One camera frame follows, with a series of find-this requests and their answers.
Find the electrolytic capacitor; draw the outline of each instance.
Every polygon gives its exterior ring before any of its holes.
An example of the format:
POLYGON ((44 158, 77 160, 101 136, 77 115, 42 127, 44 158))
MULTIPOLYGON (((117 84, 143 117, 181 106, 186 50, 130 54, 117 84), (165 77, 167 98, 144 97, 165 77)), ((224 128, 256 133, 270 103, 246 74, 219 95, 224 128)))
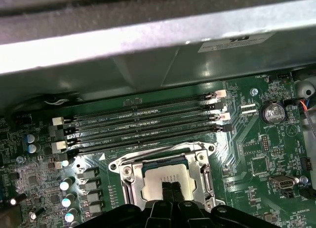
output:
POLYGON ((300 177, 300 182, 302 183, 302 184, 307 184, 308 183, 308 178, 305 176, 305 175, 302 175, 301 177, 300 177))
POLYGON ((28 134, 26 135, 26 142, 27 143, 34 143, 40 139, 38 134, 28 134))
POLYGON ((74 227, 79 226, 79 225, 80 225, 79 222, 72 222, 69 227, 74 228, 74 227))
POLYGON ((39 217, 39 216, 40 216, 41 214, 43 214, 45 211, 46 211, 45 208, 40 207, 38 210, 36 210, 35 212, 32 212, 32 213, 30 214, 30 218, 31 218, 32 220, 35 220, 37 217, 39 217))
POLYGON ((10 199, 10 204, 12 206, 14 206, 14 205, 19 204, 20 202, 24 201, 26 198, 27 198, 26 193, 22 193, 16 197, 10 199))
POLYGON ((73 185, 73 180, 71 178, 65 178, 63 182, 60 183, 59 188, 62 191, 66 191, 71 185, 73 185))
POLYGON ((61 204, 64 207, 70 207, 70 205, 74 202, 75 196, 72 193, 66 195, 66 197, 61 201, 61 204))
POLYGON ((75 208, 70 209, 65 215, 66 222, 73 222, 75 217, 78 216, 78 211, 75 208))
POLYGON ((36 153, 39 150, 40 150, 40 144, 38 144, 38 143, 28 145, 28 152, 31 154, 36 153))

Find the chip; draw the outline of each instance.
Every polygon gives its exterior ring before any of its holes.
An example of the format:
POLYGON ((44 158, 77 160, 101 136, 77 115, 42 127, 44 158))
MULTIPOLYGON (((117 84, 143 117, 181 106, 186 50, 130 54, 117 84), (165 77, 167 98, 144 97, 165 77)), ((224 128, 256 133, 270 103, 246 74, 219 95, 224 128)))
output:
POLYGON ((264 217, 265 217, 265 221, 267 221, 267 222, 271 223, 273 220, 271 213, 265 214, 264 217))
POLYGON ((95 202, 99 200, 99 194, 98 193, 91 193, 87 195, 88 202, 95 202))
POLYGON ((19 173, 15 172, 15 173, 11 173, 9 175, 10 180, 18 180, 20 178, 19 173))
POLYGON ((268 161, 265 156, 252 158, 251 170, 253 175, 261 175, 268 172, 268 161))
POLYGON ((92 205, 89 206, 89 211, 90 213, 95 213, 95 212, 101 212, 101 205, 97 204, 97 205, 92 205))
POLYGON ((82 174, 77 174, 78 179, 90 179, 95 177, 95 171, 94 170, 88 170, 83 172, 82 174))
POLYGON ((55 163, 49 163, 47 164, 48 169, 55 168, 55 163))
POLYGON ((7 140, 8 138, 9 137, 8 137, 8 134, 6 132, 0 133, 0 141, 7 140))
POLYGON ((40 203, 40 198, 34 199, 34 204, 39 204, 40 203))
POLYGON ((29 183, 30 184, 36 184, 37 182, 36 182, 36 176, 30 176, 29 177, 29 183))
POLYGON ((52 202, 52 203, 58 203, 60 200, 59 200, 59 196, 58 195, 52 195, 51 197, 50 197, 50 201, 52 202))

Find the metal frame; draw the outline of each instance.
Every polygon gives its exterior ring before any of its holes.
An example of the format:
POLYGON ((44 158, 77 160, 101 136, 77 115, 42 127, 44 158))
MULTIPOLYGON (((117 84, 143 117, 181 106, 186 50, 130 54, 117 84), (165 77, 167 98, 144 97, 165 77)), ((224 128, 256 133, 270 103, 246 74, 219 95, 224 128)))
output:
POLYGON ((109 166, 109 168, 116 173, 119 171, 125 203, 137 205, 143 210, 147 202, 142 198, 141 193, 145 186, 142 172, 144 163, 184 156, 188 163, 189 175, 196 182, 196 189, 193 191, 194 201, 203 204, 206 211, 210 212, 213 207, 219 204, 225 204, 223 201, 215 198, 213 190, 208 157, 212 155, 215 150, 216 148, 213 144, 201 142, 182 143, 173 147, 160 148, 159 150, 151 150, 150 152, 141 152, 137 154, 137 156, 135 156, 135 152, 127 154, 111 162, 111 164, 117 162, 118 166, 116 169, 111 169, 111 166, 109 166), (178 150, 185 148, 190 148, 191 151, 177 153, 178 150), (162 152, 170 152, 173 155, 146 160, 146 157, 162 152))

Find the screw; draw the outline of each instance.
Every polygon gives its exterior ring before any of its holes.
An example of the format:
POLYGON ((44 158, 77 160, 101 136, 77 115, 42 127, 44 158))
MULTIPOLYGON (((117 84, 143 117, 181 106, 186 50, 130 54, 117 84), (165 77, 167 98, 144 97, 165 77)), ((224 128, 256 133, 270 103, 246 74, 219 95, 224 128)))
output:
POLYGON ((217 208, 217 211, 219 211, 220 213, 225 213, 227 212, 227 210, 224 207, 219 207, 217 208))
POLYGON ((132 173, 132 168, 130 168, 129 166, 123 169, 123 175, 129 176, 131 173, 132 173))
POLYGON ((215 150, 215 148, 214 148, 214 146, 209 146, 209 147, 208 147, 208 150, 209 150, 210 152, 212 152, 212 151, 215 150))
POLYGON ((18 156, 18 157, 16 158, 16 162, 17 162, 18 164, 22 164, 22 163, 24 162, 24 157, 18 156))
POLYGON ((115 170, 115 169, 117 168, 117 166, 116 166, 115 164, 112 164, 112 165, 110 166, 110 168, 111 168, 111 170, 115 170))
POLYGON ((192 206, 192 203, 191 203, 191 202, 186 201, 185 203, 183 203, 183 205, 185 205, 186 207, 191 207, 191 206, 192 206))
POLYGON ((259 93, 259 91, 257 88, 252 88, 250 90, 250 95, 252 95, 252 96, 256 96, 256 95, 258 95, 258 93, 259 93))
POLYGON ((200 160, 204 160, 204 155, 201 154, 201 153, 199 153, 199 154, 198 154, 198 158, 199 158, 200 160))

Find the cable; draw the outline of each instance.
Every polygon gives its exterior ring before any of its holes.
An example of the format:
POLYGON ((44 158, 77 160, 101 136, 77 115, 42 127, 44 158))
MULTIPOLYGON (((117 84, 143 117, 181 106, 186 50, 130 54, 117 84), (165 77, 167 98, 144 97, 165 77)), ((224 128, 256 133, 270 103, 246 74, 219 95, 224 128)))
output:
POLYGON ((300 100, 300 103, 302 104, 304 111, 305 111, 305 112, 308 111, 308 108, 307 108, 307 106, 305 105, 304 101, 303 101, 303 100, 300 100))
POLYGON ((63 103, 69 101, 69 99, 60 99, 56 102, 49 102, 49 101, 44 101, 46 104, 49 104, 49 105, 53 105, 53 106, 59 106, 59 105, 62 105, 63 103))
POLYGON ((310 116, 310 113, 308 112, 308 108, 307 108, 307 106, 305 105, 304 100, 300 100, 300 103, 301 103, 302 106, 303 106, 304 114, 305 114, 306 120, 307 120, 308 124, 310 125, 314 136, 316 137, 316 127, 315 127, 314 124, 313 124, 313 121, 312 121, 312 118, 311 118, 311 116, 310 116))

